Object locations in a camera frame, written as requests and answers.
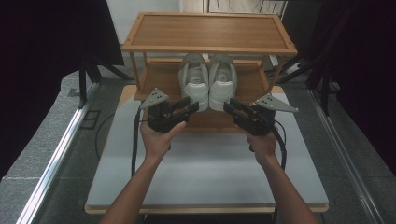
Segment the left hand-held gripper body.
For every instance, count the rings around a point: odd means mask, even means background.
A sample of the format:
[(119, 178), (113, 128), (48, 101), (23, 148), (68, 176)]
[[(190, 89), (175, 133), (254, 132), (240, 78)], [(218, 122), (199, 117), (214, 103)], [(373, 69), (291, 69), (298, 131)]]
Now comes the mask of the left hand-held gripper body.
[(169, 96), (155, 88), (140, 106), (147, 111), (148, 126), (155, 132), (167, 133), (181, 121), (186, 121), (178, 115), (182, 109), (174, 109)]

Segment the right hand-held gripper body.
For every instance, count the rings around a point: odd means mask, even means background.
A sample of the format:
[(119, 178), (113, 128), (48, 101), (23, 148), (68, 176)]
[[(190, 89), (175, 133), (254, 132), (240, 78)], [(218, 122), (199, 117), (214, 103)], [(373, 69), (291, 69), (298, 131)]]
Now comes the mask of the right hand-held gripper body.
[(297, 113), (298, 108), (284, 103), (271, 94), (266, 94), (256, 100), (250, 107), (252, 114), (248, 115), (248, 121), (238, 125), (243, 130), (253, 135), (267, 135), (275, 124), (276, 111)]

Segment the white sneaker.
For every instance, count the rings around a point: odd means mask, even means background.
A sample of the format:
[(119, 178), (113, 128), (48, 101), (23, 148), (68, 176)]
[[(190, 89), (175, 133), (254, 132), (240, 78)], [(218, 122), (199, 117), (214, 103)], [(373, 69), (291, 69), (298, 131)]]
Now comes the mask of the white sneaker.
[(233, 59), (226, 54), (215, 54), (209, 63), (209, 106), (222, 111), (223, 105), (235, 97), (237, 73)]
[(178, 70), (178, 82), (182, 97), (190, 97), (193, 103), (199, 103), (199, 112), (208, 108), (208, 72), (203, 56), (189, 53), (182, 60)]

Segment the wooden three-tier shoe rack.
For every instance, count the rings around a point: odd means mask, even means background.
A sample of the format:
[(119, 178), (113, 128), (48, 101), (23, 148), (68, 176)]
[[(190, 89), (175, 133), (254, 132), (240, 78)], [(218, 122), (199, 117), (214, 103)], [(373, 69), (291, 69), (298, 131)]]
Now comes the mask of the wooden three-tier shoe rack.
[[(297, 54), (277, 15), (157, 13), (138, 14), (121, 49), (131, 57), (137, 52), (227, 55), (275, 55), (286, 59)], [(171, 102), (180, 101), (177, 58), (144, 58), (144, 70), (135, 72), (135, 99), (144, 102), (159, 89)], [(234, 133), (233, 117), (210, 107), (186, 121), (196, 133)]]

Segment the person's left hand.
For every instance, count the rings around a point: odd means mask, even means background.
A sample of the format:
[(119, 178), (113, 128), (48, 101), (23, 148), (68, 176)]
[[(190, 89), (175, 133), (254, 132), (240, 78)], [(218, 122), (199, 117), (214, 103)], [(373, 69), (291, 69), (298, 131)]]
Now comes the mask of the person's left hand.
[(140, 132), (144, 142), (146, 155), (145, 161), (159, 163), (169, 150), (172, 139), (178, 135), (186, 126), (185, 121), (181, 121), (167, 133), (153, 131), (146, 122), (140, 125)]

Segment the person's right hand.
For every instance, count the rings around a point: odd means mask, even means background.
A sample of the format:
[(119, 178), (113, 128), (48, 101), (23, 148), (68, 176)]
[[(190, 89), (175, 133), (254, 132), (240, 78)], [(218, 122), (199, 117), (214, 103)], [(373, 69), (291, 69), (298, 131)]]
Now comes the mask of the person's right hand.
[(252, 145), (256, 161), (262, 168), (279, 164), (276, 157), (276, 137), (273, 133), (255, 136), (247, 131), (241, 130), (247, 136), (247, 141)]

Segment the black tripod stand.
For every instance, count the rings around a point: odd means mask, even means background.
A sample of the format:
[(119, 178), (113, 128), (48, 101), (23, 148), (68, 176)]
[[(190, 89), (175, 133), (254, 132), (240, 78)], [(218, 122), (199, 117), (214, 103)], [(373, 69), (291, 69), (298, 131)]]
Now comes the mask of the black tripod stand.
[(283, 84), (286, 83), (297, 76), (311, 70), (311, 74), (309, 75), (306, 81), (306, 87), (308, 89), (314, 89), (319, 83), (321, 83), (321, 90), (319, 91), (320, 94), (320, 107), (322, 111), (325, 113), (326, 116), (329, 116), (328, 110), (328, 101), (329, 101), (329, 94), (334, 93), (330, 89), (330, 81), (331, 75), (327, 71), (326, 61), (328, 56), (326, 53), (322, 52), (319, 56), (313, 60), (312, 62), (303, 65), (301, 68), (297, 69), (296, 71), (286, 75), (279, 79), (276, 83)]
[(126, 75), (121, 72), (120, 69), (116, 68), (113, 64), (106, 62), (104, 59), (99, 58), (91, 54), (83, 54), (79, 60), (79, 105), (78, 108), (81, 109), (87, 103), (87, 84), (86, 77), (89, 77), (93, 83), (99, 83), (101, 81), (102, 75), (98, 69), (98, 65), (102, 65), (105, 69), (109, 70), (118, 77), (126, 80), (134, 80), (133, 77)]

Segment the dark curtain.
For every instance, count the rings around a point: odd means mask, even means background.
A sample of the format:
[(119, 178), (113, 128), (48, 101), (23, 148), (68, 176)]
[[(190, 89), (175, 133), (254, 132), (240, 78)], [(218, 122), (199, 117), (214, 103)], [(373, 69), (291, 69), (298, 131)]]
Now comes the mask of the dark curtain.
[(85, 62), (123, 64), (107, 0), (0, 0), (0, 179)]
[(396, 175), (396, 0), (323, 0), (314, 35), (356, 8), (328, 59), (337, 99)]

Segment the metal floor rail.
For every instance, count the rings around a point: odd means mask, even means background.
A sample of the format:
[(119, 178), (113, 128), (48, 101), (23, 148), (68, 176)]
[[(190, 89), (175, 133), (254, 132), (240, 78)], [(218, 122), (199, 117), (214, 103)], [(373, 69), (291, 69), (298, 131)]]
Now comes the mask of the metal floor rail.
[(36, 214), (42, 206), (42, 203), (44, 202), (50, 187), (55, 180), (56, 175), (59, 173), (67, 151), (69, 150), (78, 132), (78, 129), (83, 122), (83, 118), (88, 112), (88, 107), (92, 104), (92, 98), (96, 94), (99, 87), (99, 84), (92, 83), (89, 88), (84, 91), (88, 97), (86, 104), (83, 106), (78, 105), (74, 110), (73, 116), (68, 121), (67, 127), (64, 129), (62, 137), (59, 139), (57, 146), (50, 154), (50, 158), (47, 159), (46, 167), (42, 171), (41, 175), (10, 176), (7, 178), (7, 180), (35, 182), (35, 186), (32, 187), (32, 192), (29, 194), (29, 198), (24, 202), (23, 209), (19, 212), (18, 219), (14, 222), (14, 224), (33, 223)]
[(356, 192), (361, 206), (369, 219), (369, 222), (371, 224), (386, 224), (385, 219), (378, 210), (378, 206), (373, 195), (368, 190), (360, 172), (347, 153), (347, 148), (344, 145), (340, 135), (336, 131), (331, 118), (322, 109), (318, 95), (312, 90), (308, 90), (307, 93), (313, 102), (322, 125), (324, 126), (326, 133), (332, 142), (334, 150), (346, 172), (346, 176), (348, 177), (352, 188)]

